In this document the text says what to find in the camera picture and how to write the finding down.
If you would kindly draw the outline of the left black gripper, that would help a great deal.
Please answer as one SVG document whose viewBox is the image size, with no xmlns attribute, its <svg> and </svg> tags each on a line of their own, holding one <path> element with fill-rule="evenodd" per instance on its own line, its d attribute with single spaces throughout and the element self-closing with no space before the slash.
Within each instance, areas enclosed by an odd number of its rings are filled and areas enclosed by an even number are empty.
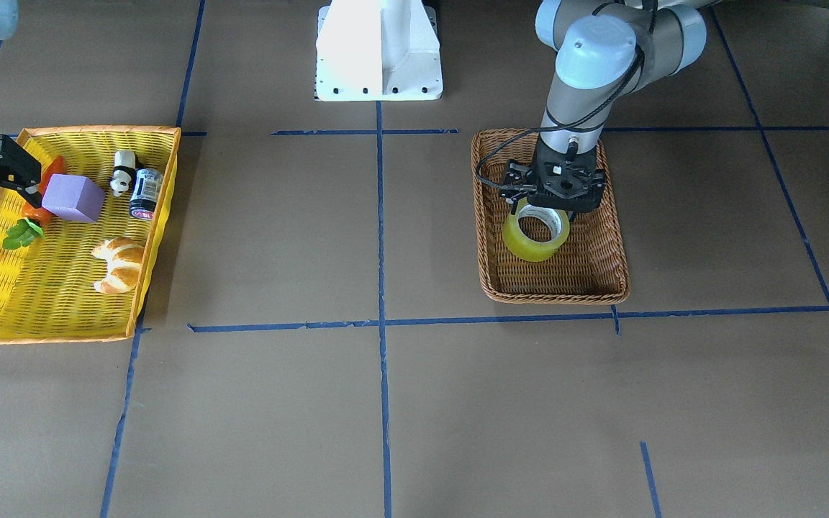
<svg viewBox="0 0 829 518">
<path fill-rule="evenodd" d="M 598 209 L 607 173 L 597 166 L 595 148 L 586 152 L 579 148 L 578 141 L 571 139 L 566 151 L 559 152 L 540 137 L 529 166 L 507 161 L 498 196 L 509 203 L 509 215 L 516 217 L 529 203 L 564 210 L 569 222 L 575 222 L 583 213 Z"/>
</svg>

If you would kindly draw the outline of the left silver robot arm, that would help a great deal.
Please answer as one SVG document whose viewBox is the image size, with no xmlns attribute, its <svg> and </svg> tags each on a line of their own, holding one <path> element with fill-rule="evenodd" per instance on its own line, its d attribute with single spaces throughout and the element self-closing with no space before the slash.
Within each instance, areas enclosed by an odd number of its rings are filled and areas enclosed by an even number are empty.
<svg viewBox="0 0 829 518">
<path fill-rule="evenodd" d="M 498 190 L 512 215 L 598 209 L 607 187 L 597 145 L 616 99 L 668 78 L 700 57 L 707 1 L 543 1 L 534 27 L 556 52 L 555 75 L 532 160 L 510 160 Z"/>
</svg>

